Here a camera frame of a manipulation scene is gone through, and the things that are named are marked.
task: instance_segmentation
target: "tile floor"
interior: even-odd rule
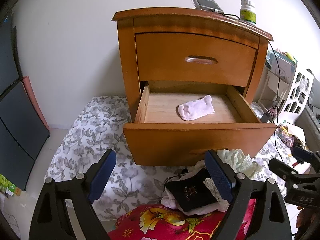
[[[54,153],[60,146],[63,137],[68,132],[64,129],[50,129],[50,137],[44,144],[31,172],[26,192],[20,197],[14,196],[4,200],[4,215],[21,240],[28,240],[30,222],[36,201],[44,183],[44,175],[50,165]],[[296,233],[295,223],[299,210],[296,206],[286,204],[291,223],[292,233]],[[78,240],[84,240],[75,211],[68,208],[71,224]],[[101,222],[107,232],[113,230],[115,221]]]

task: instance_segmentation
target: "open drawer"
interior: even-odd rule
[[[180,118],[180,104],[212,96],[214,114],[193,121]],[[134,123],[124,134],[137,165],[187,166],[208,149],[242,149],[254,157],[276,130],[261,123],[244,97],[230,85],[149,81]]]

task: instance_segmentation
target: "recessed handle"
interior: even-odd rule
[[[218,63],[218,60],[214,57],[204,57],[204,56],[187,56],[185,58],[186,62],[195,62],[206,65],[215,65]]]

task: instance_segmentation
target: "silver bolt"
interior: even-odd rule
[[[276,181],[275,181],[274,178],[269,178],[268,181],[269,181],[269,183],[271,183],[271,184],[275,184],[275,183],[276,183]]]
[[[44,180],[45,183],[50,183],[51,181],[52,181],[52,178],[51,178],[51,177],[47,177],[47,178]]]
[[[77,179],[83,179],[84,178],[84,173],[78,173],[77,175],[76,175],[76,178]]]
[[[245,175],[243,173],[237,173],[237,178],[238,179],[244,179]]]

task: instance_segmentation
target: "pink sock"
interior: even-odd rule
[[[198,119],[207,114],[214,113],[211,103],[211,96],[207,95],[202,99],[186,102],[178,107],[178,113],[185,121]]]

